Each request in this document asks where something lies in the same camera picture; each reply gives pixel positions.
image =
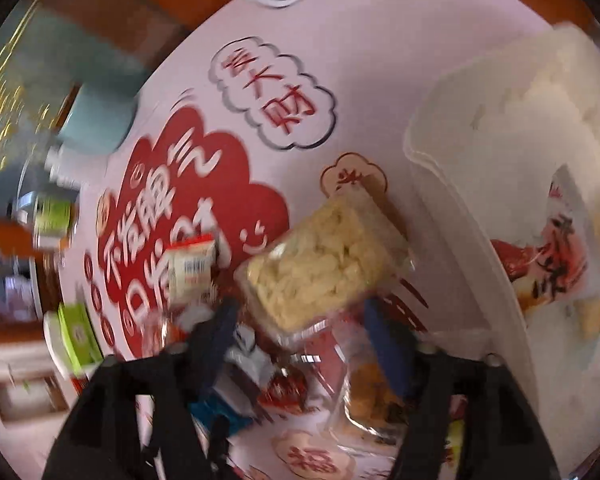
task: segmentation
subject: plastic food container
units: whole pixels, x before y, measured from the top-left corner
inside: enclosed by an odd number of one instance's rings
[[[514,128],[516,124],[489,121],[499,120],[499,114],[507,109],[515,110],[521,99],[523,104],[529,104],[524,99],[532,94],[541,99],[534,103],[538,114],[557,111],[558,116],[552,116],[553,124],[562,126],[560,121],[567,112],[580,114],[580,119],[570,121],[568,128],[554,128],[547,131],[547,135],[581,142],[577,133],[587,126],[600,142],[600,51],[582,31],[573,26],[560,26],[523,38],[442,78],[413,116],[405,136],[404,152],[412,162],[412,182],[493,331],[497,346],[494,351],[504,358],[539,415],[560,472],[568,475],[600,444],[600,341],[593,351],[592,344],[580,337],[578,316],[568,315],[569,311],[559,304],[535,309],[526,320],[520,313],[514,290],[490,243],[491,238],[506,238],[491,230],[494,225],[501,227],[500,224],[487,224],[495,218],[490,216],[489,207],[495,210],[494,214],[502,213],[497,210],[498,206],[508,202],[510,196],[504,188],[500,190],[499,200],[462,192],[475,183],[472,176],[481,175],[486,184],[494,174],[504,180],[501,164],[494,163],[493,157],[488,159],[488,165],[479,164],[476,157],[472,163],[475,172],[465,173],[466,180],[453,177],[458,174],[454,162],[466,163],[466,158],[460,156],[464,155],[466,139],[475,138],[477,131],[480,138],[495,142],[496,139],[490,139],[495,128],[487,131],[487,126],[503,124]],[[510,114],[505,115],[504,118],[511,118]],[[518,116],[522,132],[522,126],[535,127],[528,114]],[[540,137],[526,136],[525,139],[537,146],[546,142]],[[438,147],[448,150],[449,158],[440,157]],[[521,150],[519,139],[511,142],[510,148],[510,152],[505,153],[515,152],[528,158],[521,166],[513,162],[511,155],[507,171],[530,167],[542,175],[542,182],[536,182],[534,185],[538,188],[533,190],[540,206],[534,212],[538,213],[542,227],[546,222],[546,193],[554,166],[565,161],[555,160],[556,150]],[[560,157],[564,155],[562,151],[559,153]],[[577,164],[569,160],[566,163],[585,204],[590,207],[599,191],[596,186],[600,182],[600,165],[587,166],[581,172],[578,150],[566,155],[576,159]],[[492,170],[495,168],[494,173],[488,171],[489,165]],[[478,199],[486,200],[486,205],[478,209],[479,215],[473,203]],[[600,218],[596,218],[600,211],[596,213],[596,209],[589,212],[596,232],[600,232]],[[533,226],[537,218],[534,215],[531,219]],[[576,404],[590,409],[574,410]]]
[[[407,240],[363,187],[352,186],[244,262],[235,277],[267,335],[295,349],[410,264]]]
[[[361,384],[364,377],[367,384]],[[395,456],[407,424],[386,420],[394,414],[391,412],[404,413],[404,406],[393,397],[377,363],[352,359],[336,406],[324,427],[324,436],[346,451]]]

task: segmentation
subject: small snack packet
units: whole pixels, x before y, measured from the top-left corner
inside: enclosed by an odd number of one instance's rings
[[[309,385],[302,370],[292,365],[277,367],[258,403],[267,411],[301,415],[308,393]]]
[[[237,413],[255,416],[258,398],[268,387],[276,367],[256,343],[253,329],[243,323],[234,331],[234,344],[224,354],[224,367],[214,390]]]
[[[216,262],[216,241],[204,234],[166,249],[169,262],[169,308],[213,301],[211,268]]]
[[[554,174],[546,208],[542,243],[491,241],[523,312],[555,301],[600,298],[600,241],[566,166]]]
[[[140,327],[142,357],[158,355],[167,345],[184,341],[187,333],[181,330],[165,312],[151,310]]]
[[[411,264],[407,240],[360,186],[348,186],[235,273],[247,308],[296,349]]]
[[[414,406],[391,391],[364,327],[349,324],[337,328],[343,329],[337,331],[336,339],[347,370],[321,434],[346,452],[395,457],[409,431]],[[455,477],[451,473],[460,459],[466,402],[465,396],[451,397],[442,469],[447,471],[440,478]]]

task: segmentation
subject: wooden cabinet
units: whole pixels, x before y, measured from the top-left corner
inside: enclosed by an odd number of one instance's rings
[[[0,256],[19,256],[42,260],[44,254],[33,247],[31,233],[8,219],[0,219]]]
[[[30,261],[31,280],[34,287],[39,317],[21,322],[0,322],[0,343],[42,340],[44,338],[40,314],[56,310],[62,301],[58,275],[52,265],[53,255],[36,250],[32,235],[24,227],[9,219],[0,219],[0,259]]]

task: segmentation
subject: red packaging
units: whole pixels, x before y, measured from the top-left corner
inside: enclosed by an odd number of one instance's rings
[[[306,377],[295,366],[279,368],[269,386],[258,397],[262,407],[293,415],[304,412],[309,386]]]
[[[142,331],[142,357],[159,354],[165,346],[177,341],[184,341],[187,334],[183,332],[169,316],[152,310],[144,318]]]
[[[169,308],[191,303],[211,304],[216,288],[211,270],[216,263],[216,242],[212,234],[188,238],[167,247],[169,262]]]
[[[600,298],[600,242],[566,166],[554,174],[546,209],[538,245],[491,241],[523,312],[554,301]]]

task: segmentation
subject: yellow snack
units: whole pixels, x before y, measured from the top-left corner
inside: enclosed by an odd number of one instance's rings
[[[348,400],[349,417],[367,427],[386,425],[389,406],[403,406],[376,363],[363,364],[351,373]]]
[[[395,240],[398,258],[381,230]],[[407,258],[404,238],[363,189],[354,189],[327,201],[270,253],[252,258],[246,278],[266,313],[290,333],[360,297]]]

